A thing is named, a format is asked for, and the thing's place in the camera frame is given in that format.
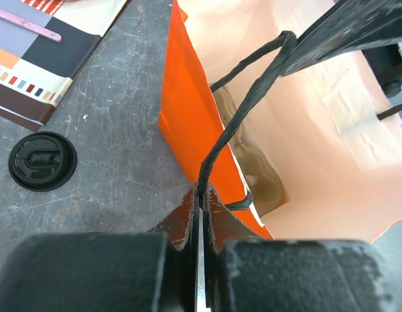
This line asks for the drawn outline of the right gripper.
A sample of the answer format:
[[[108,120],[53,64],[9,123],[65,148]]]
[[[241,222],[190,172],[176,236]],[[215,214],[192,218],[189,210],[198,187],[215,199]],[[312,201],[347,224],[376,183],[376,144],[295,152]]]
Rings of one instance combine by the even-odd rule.
[[[363,50],[388,98],[402,91],[402,0],[337,1],[297,40],[283,76]]]

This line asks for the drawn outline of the orange paper gift bag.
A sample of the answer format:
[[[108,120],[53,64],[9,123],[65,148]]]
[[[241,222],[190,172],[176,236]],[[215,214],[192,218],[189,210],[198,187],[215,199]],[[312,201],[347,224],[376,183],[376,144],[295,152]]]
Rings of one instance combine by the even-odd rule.
[[[191,183],[253,82],[254,62],[210,86],[282,31],[302,34],[333,1],[174,1],[159,127]],[[346,53],[279,78],[220,153],[210,178],[237,216],[276,239],[373,242],[402,220],[402,121],[363,54]]]

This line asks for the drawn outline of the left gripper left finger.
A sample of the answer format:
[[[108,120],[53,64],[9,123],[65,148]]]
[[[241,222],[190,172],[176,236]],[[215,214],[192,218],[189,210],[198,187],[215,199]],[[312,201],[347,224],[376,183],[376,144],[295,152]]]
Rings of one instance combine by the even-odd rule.
[[[49,233],[0,271],[0,311],[194,311],[195,187],[144,233]]]

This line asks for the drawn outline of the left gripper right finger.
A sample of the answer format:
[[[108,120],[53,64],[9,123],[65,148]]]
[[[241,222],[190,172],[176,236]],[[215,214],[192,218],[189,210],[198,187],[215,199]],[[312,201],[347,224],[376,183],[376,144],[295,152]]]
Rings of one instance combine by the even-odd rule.
[[[213,311],[402,311],[380,253],[360,240],[266,240],[221,202],[202,198]]]

